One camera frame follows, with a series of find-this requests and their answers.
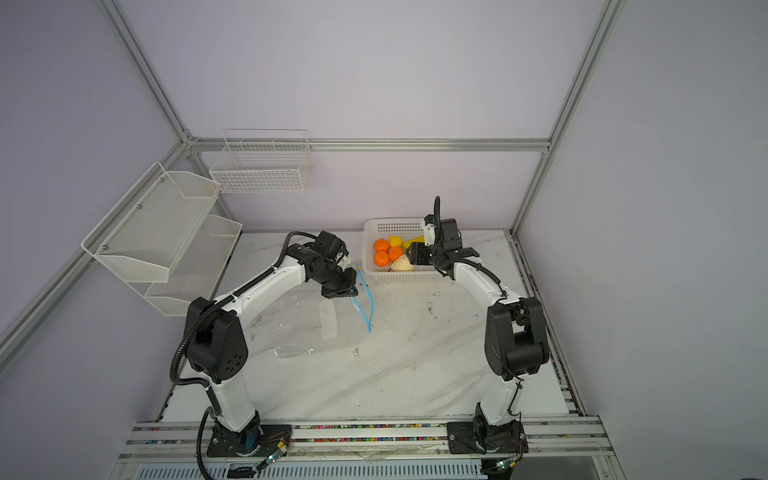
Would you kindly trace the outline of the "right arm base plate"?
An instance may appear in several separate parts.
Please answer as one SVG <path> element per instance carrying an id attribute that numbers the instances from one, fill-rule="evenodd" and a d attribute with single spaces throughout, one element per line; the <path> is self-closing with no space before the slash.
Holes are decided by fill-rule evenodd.
<path id="1" fill-rule="evenodd" d="M 512 420 L 504 425 L 482 422 L 449 422 L 446 425 L 451 454 L 526 454 L 529 452 L 523 424 Z"/>

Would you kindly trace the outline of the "white plastic perforated basket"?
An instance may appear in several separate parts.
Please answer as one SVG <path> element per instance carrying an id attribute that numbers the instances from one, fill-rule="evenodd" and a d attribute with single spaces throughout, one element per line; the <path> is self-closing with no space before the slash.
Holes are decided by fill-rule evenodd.
<path id="1" fill-rule="evenodd" d="M 363 231 L 362 272 L 378 283 L 438 281 L 450 274 L 411 260 L 408 248 L 417 243 L 435 243 L 435 227 L 423 218 L 373 219 Z"/>

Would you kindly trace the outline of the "clear zip top bag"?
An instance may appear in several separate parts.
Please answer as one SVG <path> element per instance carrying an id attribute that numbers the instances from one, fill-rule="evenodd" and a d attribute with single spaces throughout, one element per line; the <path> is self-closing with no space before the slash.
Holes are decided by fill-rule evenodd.
<path id="1" fill-rule="evenodd" d="M 300 287 L 261 314 L 271 324 L 270 345 L 278 358 L 355 348 L 373 331 L 375 301 L 355 267 L 354 297 L 328 299 L 317 287 Z"/>

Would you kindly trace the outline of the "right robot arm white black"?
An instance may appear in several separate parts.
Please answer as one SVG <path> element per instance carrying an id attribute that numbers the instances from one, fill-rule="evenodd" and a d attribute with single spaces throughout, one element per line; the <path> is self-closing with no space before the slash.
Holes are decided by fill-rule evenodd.
<path id="1" fill-rule="evenodd" d="M 464 246 L 455 219 L 433 212 L 421 227 L 424 240 L 407 249 L 409 260 L 458 283 L 486 309 L 483 351 L 499 382 L 476 405 L 472 448 L 480 453 L 522 453 L 519 403 L 525 382 L 550 360 L 543 307 L 533 297 L 514 293 L 481 262 L 475 249 Z"/>

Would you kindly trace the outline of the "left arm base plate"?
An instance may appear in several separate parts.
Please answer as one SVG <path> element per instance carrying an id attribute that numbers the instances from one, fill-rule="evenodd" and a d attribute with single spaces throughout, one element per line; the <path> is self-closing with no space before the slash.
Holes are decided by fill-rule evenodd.
<path id="1" fill-rule="evenodd" d="M 292 433 L 293 428 L 289 424 L 251 426 L 237 433 L 215 422 L 205 453 L 211 458 L 266 458 L 278 449 L 280 443 L 288 445 Z"/>

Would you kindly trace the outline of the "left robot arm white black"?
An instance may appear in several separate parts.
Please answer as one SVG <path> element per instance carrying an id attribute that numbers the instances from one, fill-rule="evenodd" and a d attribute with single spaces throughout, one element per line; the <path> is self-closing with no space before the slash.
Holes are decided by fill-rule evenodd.
<path id="1" fill-rule="evenodd" d="M 264 443 L 260 416 L 241 374 L 249 356 L 245 328 L 280 297 L 309 281 L 321 286 L 326 299 L 356 297 L 356 272 L 348 265 L 348 255 L 345 242 L 328 231 L 292 231 L 265 271 L 222 296 L 199 297 L 188 306 L 169 377 L 175 386 L 204 389 L 215 432 L 235 454 L 252 455 Z"/>

